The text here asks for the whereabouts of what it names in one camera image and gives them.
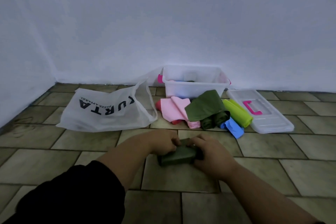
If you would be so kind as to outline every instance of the person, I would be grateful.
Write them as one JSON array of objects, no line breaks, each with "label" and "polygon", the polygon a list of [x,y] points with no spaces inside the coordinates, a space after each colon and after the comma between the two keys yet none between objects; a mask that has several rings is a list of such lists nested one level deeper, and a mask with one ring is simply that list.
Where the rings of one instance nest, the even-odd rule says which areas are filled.
[{"label": "person", "polygon": [[[156,129],[133,136],[87,166],[73,166],[26,194],[4,223],[61,221],[121,223],[125,192],[149,154],[164,155],[181,142],[173,130]],[[253,223],[313,224],[318,220],[239,165],[218,140],[191,138],[203,151],[194,165],[228,184]]]}]

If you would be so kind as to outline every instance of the hand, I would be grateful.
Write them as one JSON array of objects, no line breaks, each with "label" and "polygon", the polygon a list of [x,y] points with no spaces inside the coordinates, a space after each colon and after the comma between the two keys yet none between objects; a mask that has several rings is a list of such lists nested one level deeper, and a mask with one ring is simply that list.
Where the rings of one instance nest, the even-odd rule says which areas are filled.
[{"label": "hand", "polygon": [[204,160],[195,160],[194,166],[215,179],[226,181],[239,166],[232,155],[218,140],[200,134],[190,139],[188,145],[203,151]]},{"label": "hand", "polygon": [[139,136],[148,141],[151,154],[165,155],[175,151],[177,145],[181,145],[179,136],[174,130],[153,129]]}]

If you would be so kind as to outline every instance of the person's left hand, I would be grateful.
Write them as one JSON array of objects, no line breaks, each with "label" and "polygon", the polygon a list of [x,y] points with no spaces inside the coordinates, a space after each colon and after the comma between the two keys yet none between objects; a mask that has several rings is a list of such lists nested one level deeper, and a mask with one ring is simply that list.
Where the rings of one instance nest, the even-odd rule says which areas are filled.
[{"label": "person's left hand", "polygon": [[177,145],[181,145],[179,136],[174,130],[153,129],[153,131],[139,135],[144,140],[148,140],[151,154],[165,155],[176,150]]}]

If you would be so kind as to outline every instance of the forearm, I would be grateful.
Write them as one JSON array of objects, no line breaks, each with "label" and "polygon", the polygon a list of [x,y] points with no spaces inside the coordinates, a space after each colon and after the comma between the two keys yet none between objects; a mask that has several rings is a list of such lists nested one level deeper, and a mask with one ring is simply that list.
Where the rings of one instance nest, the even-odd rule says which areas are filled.
[{"label": "forearm", "polygon": [[97,160],[107,166],[119,179],[125,191],[131,186],[135,174],[151,149],[143,136],[127,139]]},{"label": "forearm", "polygon": [[311,214],[241,165],[237,166],[226,183],[253,223],[317,222]]}]

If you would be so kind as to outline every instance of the pink lid handle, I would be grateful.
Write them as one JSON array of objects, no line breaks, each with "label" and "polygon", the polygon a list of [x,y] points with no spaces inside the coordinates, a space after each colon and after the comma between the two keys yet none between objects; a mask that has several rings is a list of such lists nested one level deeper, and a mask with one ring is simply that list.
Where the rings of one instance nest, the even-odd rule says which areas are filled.
[{"label": "pink lid handle", "polygon": [[158,83],[163,83],[162,78],[163,78],[163,75],[159,74],[159,75],[157,76],[157,82],[158,82]]},{"label": "pink lid handle", "polygon": [[246,108],[251,112],[253,115],[262,115],[262,111],[253,111],[252,108],[249,106],[249,104],[252,103],[251,100],[243,101],[243,104],[246,106]]}]

